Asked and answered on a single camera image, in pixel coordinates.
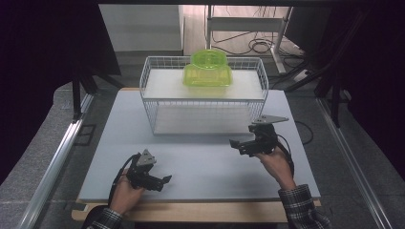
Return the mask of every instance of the person's hand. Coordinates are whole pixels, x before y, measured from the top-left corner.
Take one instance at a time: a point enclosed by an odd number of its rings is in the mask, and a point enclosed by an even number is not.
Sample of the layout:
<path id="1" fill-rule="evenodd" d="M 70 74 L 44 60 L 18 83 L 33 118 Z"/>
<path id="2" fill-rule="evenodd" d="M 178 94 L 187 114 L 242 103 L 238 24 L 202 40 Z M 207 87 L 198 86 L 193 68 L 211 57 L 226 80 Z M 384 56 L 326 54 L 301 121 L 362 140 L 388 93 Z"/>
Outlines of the person's hand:
<path id="1" fill-rule="evenodd" d="M 256 154 L 255 156 L 260 159 L 266 170 L 277 180 L 283 190 L 296 188 L 286 156 L 279 147 L 276 147 L 271 154 Z"/>
<path id="2" fill-rule="evenodd" d="M 117 188 L 114 191 L 110 209 L 124 215 L 137 205 L 144 191 L 144 188 L 134 189 L 127 176 L 122 175 L 117 183 Z"/>

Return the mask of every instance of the plaid sleeve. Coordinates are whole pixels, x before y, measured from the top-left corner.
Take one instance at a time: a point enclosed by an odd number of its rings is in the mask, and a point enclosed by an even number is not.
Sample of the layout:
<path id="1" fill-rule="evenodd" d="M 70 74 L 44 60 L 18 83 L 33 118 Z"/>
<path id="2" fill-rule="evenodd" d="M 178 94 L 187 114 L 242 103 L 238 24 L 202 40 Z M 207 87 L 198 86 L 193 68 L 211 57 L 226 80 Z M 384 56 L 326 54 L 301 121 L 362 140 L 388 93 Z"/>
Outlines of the plaid sleeve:
<path id="1" fill-rule="evenodd" d="M 118 229 L 121 225 L 122 215 L 104 208 L 101 216 L 87 229 Z"/>
<path id="2" fill-rule="evenodd" d="M 307 184 L 293 190 L 279 190 L 288 222 L 295 228 L 331 228 L 330 220 L 316 211 Z"/>

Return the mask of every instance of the wire basket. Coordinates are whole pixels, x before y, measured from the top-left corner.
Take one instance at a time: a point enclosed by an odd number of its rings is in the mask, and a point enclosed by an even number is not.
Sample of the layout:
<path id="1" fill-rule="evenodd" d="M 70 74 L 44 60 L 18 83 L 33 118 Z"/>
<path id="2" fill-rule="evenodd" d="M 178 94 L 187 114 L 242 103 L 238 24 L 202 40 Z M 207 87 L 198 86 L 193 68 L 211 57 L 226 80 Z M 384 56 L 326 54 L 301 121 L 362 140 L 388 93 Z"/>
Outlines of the wire basket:
<path id="1" fill-rule="evenodd" d="M 258 57 L 228 57 L 229 87 L 187 87 L 182 72 L 189 56 L 149 56 L 139 82 L 152 132 L 159 134 L 248 134 L 265 105 L 268 81 Z"/>

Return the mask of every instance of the white wall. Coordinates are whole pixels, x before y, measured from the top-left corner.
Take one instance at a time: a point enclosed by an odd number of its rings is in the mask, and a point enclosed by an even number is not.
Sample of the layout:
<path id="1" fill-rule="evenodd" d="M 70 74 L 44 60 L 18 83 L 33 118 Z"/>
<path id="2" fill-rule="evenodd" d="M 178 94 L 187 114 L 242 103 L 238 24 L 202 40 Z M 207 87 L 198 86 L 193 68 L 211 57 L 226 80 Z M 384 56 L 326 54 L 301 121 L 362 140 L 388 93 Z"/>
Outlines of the white wall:
<path id="1" fill-rule="evenodd" d="M 181 51 L 182 6 L 99 5 L 116 52 Z"/>

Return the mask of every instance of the lime green container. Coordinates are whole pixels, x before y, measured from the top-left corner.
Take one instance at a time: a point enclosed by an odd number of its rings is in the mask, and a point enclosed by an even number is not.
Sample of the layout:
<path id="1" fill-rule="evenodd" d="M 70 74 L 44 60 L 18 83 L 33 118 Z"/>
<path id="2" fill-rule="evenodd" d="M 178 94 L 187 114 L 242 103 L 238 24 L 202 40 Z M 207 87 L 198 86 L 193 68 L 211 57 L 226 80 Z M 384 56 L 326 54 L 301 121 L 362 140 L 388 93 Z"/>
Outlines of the lime green container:
<path id="1" fill-rule="evenodd" d="M 226 54 L 203 50 L 191 55 L 191 64 L 183 71 L 182 83 L 190 87 L 226 87 L 232 84 L 232 71 Z"/>

